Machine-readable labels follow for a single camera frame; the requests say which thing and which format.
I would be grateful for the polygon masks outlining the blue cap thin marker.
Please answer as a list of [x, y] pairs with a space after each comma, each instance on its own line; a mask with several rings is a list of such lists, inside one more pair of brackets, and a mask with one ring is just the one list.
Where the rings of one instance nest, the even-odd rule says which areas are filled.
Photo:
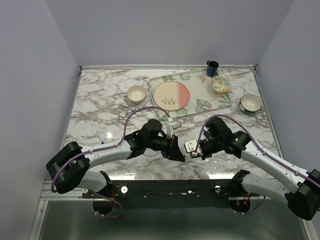
[[97, 130], [97, 131], [96, 131], [96, 133], [97, 133], [97, 136], [98, 136], [98, 138], [99, 138], [99, 140], [100, 140], [101, 144], [103, 145], [103, 144], [104, 144], [104, 139], [102, 138], [102, 135], [101, 135], [100, 131], [99, 131], [99, 130]]

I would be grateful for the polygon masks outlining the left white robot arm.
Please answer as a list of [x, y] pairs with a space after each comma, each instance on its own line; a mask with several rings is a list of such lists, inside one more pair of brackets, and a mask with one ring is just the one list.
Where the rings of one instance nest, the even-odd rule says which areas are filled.
[[184, 162], [178, 137], [174, 130], [181, 127], [178, 121], [170, 121], [166, 131], [156, 119], [150, 119], [140, 130], [125, 135], [119, 144], [79, 146], [75, 141], [65, 145], [47, 164], [46, 169], [55, 191], [65, 194], [75, 188], [93, 190], [99, 197], [110, 194], [111, 181], [103, 172], [90, 169], [105, 163], [137, 158], [146, 150], [160, 152], [162, 157], [171, 161]]

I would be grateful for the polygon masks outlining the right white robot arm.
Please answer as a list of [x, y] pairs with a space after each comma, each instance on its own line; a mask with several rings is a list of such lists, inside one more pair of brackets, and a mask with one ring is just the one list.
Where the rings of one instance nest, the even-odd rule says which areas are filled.
[[296, 216], [312, 220], [320, 210], [319, 170], [308, 171], [268, 151], [237, 120], [234, 123], [242, 130], [233, 133], [224, 118], [223, 114], [217, 114], [203, 123], [202, 128], [208, 130], [210, 139], [199, 138], [196, 149], [205, 157], [224, 151], [256, 165], [273, 177], [272, 182], [253, 180], [253, 175], [246, 173], [230, 183], [230, 191], [236, 196], [249, 192], [278, 199]]

